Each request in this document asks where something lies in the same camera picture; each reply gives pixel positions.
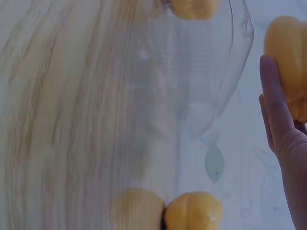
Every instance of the finger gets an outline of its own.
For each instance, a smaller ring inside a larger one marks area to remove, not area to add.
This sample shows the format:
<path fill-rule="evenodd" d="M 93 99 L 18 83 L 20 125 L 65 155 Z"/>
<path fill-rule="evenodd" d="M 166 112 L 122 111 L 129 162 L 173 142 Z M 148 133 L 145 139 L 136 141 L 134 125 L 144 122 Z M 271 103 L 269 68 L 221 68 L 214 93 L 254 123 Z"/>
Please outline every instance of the finger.
<path fill-rule="evenodd" d="M 299 122 L 299 121 L 294 121 L 294 127 L 298 129 L 299 131 L 301 131 L 302 133 L 304 133 L 305 135 L 307 135 L 306 126 L 304 123 Z"/>
<path fill-rule="evenodd" d="M 269 56 L 263 55 L 260 58 L 260 78 L 272 137 L 276 144 L 294 128 L 294 123 L 280 83 L 277 65 Z"/>
<path fill-rule="evenodd" d="M 265 126 L 265 131 L 267 133 L 268 144 L 269 144 L 269 147 L 271 148 L 271 150 L 273 152 L 275 152 L 272 132 L 271 132 L 271 128 L 270 128 L 267 109 L 265 108 L 263 94 L 261 94 L 259 96 L 259 103 L 260 103 L 260 107 L 261 107 L 261 113 L 262 113 L 262 118 L 263 118 L 263 122 L 264 122 L 264 126 Z"/>

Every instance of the yellow object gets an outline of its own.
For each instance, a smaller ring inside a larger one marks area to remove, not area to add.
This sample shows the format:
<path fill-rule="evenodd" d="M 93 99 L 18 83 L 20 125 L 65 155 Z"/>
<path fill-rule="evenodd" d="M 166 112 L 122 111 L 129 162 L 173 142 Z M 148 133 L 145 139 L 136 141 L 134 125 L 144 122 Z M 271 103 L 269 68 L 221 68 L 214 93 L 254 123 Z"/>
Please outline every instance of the yellow object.
<path fill-rule="evenodd" d="M 220 0 L 170 0 L 173 14 L 185 20 L 206 20 L 212 18 Z"/>
<path fill-rule="evenodd" d="M 294 120 L 307 122 L 307 22 L 275 18 L 264 39 L 264 54 L 274 58 Z"/>
<path fill-rule="evenodd" d="M 118 0 L 117 14 L 126 22 L 145 24 L 159 17 L 162 9 L 160 0 Z"/>
<path fill-rule="evenodd" d="M 112 230 L 159 230 L 164 201 L 154 192 L 129 188 L 111 203 Z"/>
<path fill-rule="evenodd" d="M 166 208 L 167 230 L 218 230 L 223 206 L 206 192 L 185 193 Z"/>

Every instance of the transparent plastic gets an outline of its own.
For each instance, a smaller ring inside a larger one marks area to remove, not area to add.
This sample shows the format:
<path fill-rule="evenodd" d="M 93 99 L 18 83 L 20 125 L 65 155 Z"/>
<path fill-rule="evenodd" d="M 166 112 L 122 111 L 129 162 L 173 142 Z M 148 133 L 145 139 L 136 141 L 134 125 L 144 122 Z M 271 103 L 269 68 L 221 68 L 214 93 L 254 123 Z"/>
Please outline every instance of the transparent plastic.
<path fill-rule="evenodd" d="M 253 25 L 244 0 L 221 0 L 208 20 L 178 18 L 169 2 L 154 0 L 154 13 L 150 0 L 131 2 L 122 10 L 125 16 L 113 16 L 117 23 L 110 63 L 117 67 L 112 74 L 122 76 L 125 100 L 118 104 L 123 108 L 117 115 L 123 119 L 118 150 L 106 159 L 109 197 L 137 187 L 155 192 L 167 205 L 183 191 L 203 190 L 182 188 L 187 184 L 182 180 L 194 180 L 182 172 L 187 143 L 202 140 L 223 167 L 214 149 L 217 121 L 241 77 Z M 107 225 L 116 229 L 114 223 Z"/>

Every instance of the hand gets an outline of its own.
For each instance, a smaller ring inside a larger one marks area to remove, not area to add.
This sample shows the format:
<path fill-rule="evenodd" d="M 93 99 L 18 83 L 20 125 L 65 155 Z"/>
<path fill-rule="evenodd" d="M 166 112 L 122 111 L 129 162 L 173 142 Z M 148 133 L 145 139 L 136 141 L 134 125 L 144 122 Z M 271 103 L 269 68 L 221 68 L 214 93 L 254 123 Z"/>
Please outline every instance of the hand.
<path fill-rule="evenodd" d="M 307 229 L 307 131 L 293 121 L 275 61 L 260 58 L 263 94 L 259 97 L 268 143 L 282 169 L 283 186 L 297 230 Z"/>

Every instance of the wooden surface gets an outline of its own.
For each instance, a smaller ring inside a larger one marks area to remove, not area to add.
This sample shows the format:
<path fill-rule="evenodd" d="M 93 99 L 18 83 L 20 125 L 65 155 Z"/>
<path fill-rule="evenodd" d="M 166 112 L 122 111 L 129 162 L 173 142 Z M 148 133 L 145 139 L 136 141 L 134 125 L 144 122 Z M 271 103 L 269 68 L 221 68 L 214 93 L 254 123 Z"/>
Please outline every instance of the wooden surface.
<path fill-rule="evenodd" d="M 121 189 L 176 195 L 174 104 L 117 4 L 0 0 L 1 230 L 107 230 Z"/>

